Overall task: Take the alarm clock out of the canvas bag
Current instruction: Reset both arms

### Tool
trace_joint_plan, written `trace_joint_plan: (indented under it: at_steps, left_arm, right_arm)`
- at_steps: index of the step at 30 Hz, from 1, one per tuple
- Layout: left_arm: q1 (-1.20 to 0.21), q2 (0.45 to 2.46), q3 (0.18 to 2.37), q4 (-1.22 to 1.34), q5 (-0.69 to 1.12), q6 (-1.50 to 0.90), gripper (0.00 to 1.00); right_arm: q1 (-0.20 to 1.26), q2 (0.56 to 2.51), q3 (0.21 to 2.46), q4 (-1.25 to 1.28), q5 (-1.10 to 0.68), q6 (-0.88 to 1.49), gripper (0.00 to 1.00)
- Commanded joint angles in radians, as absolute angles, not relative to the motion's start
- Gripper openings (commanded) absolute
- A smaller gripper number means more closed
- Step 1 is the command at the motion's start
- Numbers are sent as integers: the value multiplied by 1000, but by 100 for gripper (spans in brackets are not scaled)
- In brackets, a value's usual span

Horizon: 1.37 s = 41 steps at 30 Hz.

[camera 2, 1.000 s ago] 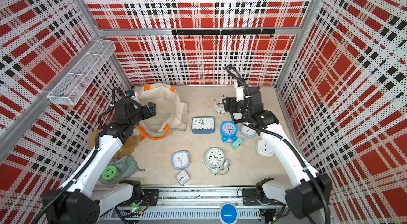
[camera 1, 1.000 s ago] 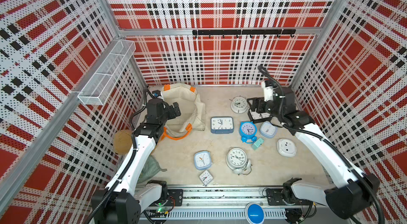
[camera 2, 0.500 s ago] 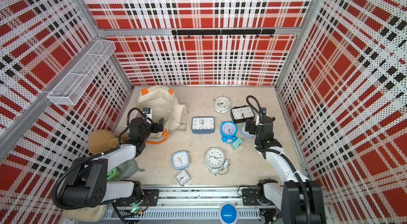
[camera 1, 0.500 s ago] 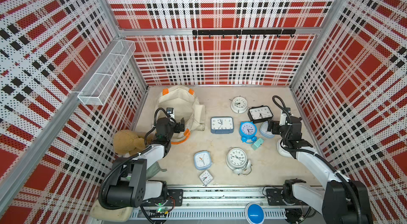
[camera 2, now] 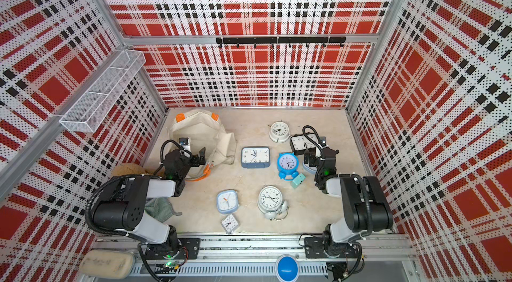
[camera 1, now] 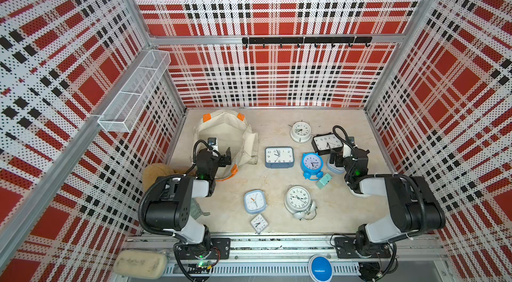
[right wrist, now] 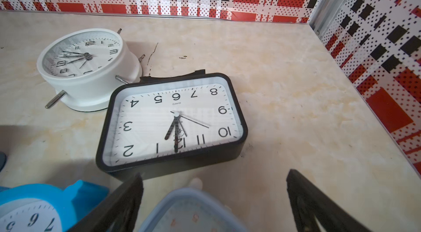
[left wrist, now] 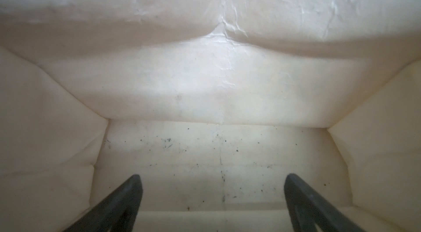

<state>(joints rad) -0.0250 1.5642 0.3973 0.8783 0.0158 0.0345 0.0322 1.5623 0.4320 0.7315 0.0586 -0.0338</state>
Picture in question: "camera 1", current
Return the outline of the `black rectangular alarm clock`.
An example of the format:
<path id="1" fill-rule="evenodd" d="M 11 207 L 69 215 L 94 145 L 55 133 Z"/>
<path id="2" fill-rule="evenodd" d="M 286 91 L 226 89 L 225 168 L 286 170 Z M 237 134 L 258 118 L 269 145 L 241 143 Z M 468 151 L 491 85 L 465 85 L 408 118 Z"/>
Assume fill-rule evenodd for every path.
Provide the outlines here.
<path id="1" fill-rule="evenodd" d="M 316 135 L 313 137 L 311 144 L 318 155 L 328 155 L 332 151 L 338 153 L 343 151 L 344 147 L 344 144 L 333 133 Z"/>

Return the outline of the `blue round twin-bell alarm clock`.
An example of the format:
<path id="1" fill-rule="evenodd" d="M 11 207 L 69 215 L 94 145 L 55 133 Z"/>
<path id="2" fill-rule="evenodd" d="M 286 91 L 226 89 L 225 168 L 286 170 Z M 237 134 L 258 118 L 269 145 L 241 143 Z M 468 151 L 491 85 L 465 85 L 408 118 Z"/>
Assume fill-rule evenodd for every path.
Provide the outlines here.
<path id="1" fill-rule="evenodd" d="M 305 179 L 318 181 L 323 177 L 323 159 L 317 153 L 304 153 L 301 158 L 301 170 Z"/>

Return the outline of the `teal small clock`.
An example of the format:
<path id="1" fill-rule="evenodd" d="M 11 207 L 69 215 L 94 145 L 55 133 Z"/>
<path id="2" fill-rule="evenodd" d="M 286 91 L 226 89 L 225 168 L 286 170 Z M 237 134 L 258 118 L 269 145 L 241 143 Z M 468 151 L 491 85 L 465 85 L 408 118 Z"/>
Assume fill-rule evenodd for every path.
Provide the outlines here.
<path id="1" fill-rule="evenodd" d="M 317 180 L 316 186 L 319 189 L 323 189 L 329 182 L 332 180 L 332 176 L 328 173 L 325 173 L 321 178 Z"/>

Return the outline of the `beige canvas bag orange handles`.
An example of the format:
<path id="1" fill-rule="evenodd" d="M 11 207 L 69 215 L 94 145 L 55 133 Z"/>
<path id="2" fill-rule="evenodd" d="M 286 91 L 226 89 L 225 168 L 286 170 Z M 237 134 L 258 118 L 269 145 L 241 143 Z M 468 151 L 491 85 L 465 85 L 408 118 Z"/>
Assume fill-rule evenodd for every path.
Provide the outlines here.
<path id="1" fill-rule="evenodd" d="M 244 165 L 258 162 L 259 139 L 245 115 L 234 110 L 217 110 L 202 116 L 194 128 L 194 139 L 217 139 L 218 151 L 231 150 L 231 164 L 221 168 L 216 175 L 218 181 L 234 177 Z"/>

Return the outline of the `black and white round clock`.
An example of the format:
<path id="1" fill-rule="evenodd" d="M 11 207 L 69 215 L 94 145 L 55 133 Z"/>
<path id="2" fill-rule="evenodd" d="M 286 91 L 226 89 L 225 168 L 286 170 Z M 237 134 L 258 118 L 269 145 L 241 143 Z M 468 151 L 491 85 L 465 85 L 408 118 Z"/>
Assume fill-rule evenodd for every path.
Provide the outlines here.
<path id="1" fill-rule="evenodd" d="M 308 142 L 312 138 L 311 126 L 304 121 L 294 123 L 291 126 L 290 137 L 297 143 Z"/>

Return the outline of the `dark blue square alarm clock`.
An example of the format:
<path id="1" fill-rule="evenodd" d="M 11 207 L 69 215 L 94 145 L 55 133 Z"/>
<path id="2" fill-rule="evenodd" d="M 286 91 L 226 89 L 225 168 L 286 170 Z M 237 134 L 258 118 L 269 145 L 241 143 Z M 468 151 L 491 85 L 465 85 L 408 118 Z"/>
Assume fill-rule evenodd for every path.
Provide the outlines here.
<path id="1" fill-rule="evenodd" d="M 292 147 L 267 147 L 264 157 L 268 169 L 289 169 L 295 164 Z"/>

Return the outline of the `light blue square alarm clock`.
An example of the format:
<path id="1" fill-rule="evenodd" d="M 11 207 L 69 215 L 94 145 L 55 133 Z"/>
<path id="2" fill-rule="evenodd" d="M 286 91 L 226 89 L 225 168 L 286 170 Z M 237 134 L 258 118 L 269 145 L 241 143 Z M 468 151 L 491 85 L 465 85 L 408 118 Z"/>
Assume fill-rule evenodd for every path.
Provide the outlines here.
<path id="1" fill-rule="evenodd" d="M 245 211 L 248 214 L 260 214 L 267 208 L 265 194 L 260 189 L 247 192 L 243 197 Z"/>

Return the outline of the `white twin-bell small clock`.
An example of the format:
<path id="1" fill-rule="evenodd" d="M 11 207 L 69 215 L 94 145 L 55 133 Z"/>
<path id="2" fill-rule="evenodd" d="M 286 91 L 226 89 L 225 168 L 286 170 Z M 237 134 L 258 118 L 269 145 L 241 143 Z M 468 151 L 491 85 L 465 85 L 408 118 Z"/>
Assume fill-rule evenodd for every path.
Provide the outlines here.
<path id="1" fill-rule="evenodd" d="M 298 185 L 286 192 L 285 208 L 300 221 L 312 221 L 317 216 L 317 203 L 305 187 Z"/>

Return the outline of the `small white square clock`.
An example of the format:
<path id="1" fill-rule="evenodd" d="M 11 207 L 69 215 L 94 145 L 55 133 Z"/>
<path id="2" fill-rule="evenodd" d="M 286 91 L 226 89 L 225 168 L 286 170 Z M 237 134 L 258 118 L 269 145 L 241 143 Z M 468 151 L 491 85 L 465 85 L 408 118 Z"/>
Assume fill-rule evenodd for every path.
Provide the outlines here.
<path id="1" fill-rule="evenodd" d="M 256 234 L 261 234 L 269 226 L 267 219 L 265 219 L 262 214 L 256 215 L 250 221 L 250 224 L 253 227 L 253 230 L 256 232 Z"/>

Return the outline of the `white oval clock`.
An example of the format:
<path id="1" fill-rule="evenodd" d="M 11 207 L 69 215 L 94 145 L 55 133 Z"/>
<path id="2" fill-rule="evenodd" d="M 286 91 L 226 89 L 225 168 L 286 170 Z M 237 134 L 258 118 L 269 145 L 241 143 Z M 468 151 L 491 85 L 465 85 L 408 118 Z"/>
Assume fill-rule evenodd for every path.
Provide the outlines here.
<path id="1" fill-rule="evenodd" d="M 364 195 L 364 194 L 362 194 L 362 193 L 357 193 L 357 192 L 353 191 L 350 187 L 349 187 L 349 192 L 350 192 L 353 196 L 355 196 L 355 197 L 367 198 L 367 195 Z"/>

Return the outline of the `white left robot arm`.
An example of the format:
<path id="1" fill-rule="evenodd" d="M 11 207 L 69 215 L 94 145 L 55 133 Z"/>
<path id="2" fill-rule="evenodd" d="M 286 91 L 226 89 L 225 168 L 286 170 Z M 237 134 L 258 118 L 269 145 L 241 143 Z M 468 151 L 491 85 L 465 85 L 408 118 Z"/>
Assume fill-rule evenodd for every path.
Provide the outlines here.
<path id="1" fill-rule="evenodd" d="M 232 164 L 231 149 L 221 154 L 217 148 L 216 138 L 196 141 L 192 166 L 184 174 L 158 177 L 145 192 L 138 209 L 144 231 L 176 238 L 178 250 L 188 251 L 199 259 L 212 251 L 221 256 L 209 228 L 192 216 L 193 199 L 212 196 L 218 169 Z"/>

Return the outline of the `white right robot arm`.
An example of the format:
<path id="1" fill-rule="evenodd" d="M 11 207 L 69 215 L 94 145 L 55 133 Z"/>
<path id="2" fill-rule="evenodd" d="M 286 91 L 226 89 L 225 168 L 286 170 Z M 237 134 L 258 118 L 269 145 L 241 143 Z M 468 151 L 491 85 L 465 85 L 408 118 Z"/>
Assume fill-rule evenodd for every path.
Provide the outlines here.
<path id="1" fill-rule="evenodd" d="M 358 227 L 354 248 L 360 257 L 372 257 L 393 243 L 445 227 L 445 213 L 423 177 L 365 174 L 361 167 L 369 151 L 354 147 L 348 136 L 334 136 L 350 150 L 345 158 L 345 183 L 352 194 L 385 197 L 389 208 L 385 217 Z"/>

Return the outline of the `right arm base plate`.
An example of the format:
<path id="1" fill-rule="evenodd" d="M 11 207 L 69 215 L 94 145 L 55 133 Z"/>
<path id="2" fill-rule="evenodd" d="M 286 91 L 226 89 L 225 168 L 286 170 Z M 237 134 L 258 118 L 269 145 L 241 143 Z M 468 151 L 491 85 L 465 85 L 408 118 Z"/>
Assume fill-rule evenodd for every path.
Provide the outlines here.
<path id="1" fill-rule="evenodd" d="M 391 248 L 385 243 L 362 242 L 355 237 L 335 237 L 333 244 L 339 259 L 391 258 Z"/>

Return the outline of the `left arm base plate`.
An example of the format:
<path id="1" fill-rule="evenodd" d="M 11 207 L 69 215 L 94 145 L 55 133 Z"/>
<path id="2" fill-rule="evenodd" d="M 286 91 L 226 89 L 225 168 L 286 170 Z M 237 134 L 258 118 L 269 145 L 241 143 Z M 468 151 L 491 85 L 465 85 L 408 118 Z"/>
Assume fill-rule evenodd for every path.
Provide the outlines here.
<path id="1" fill-rule="evenodd" d="M 179 243 L 175 249 L 180 260 L 216 260 L 228 259 L 230 254 L 230 238 L 211 238 L 198 245 Z"/>

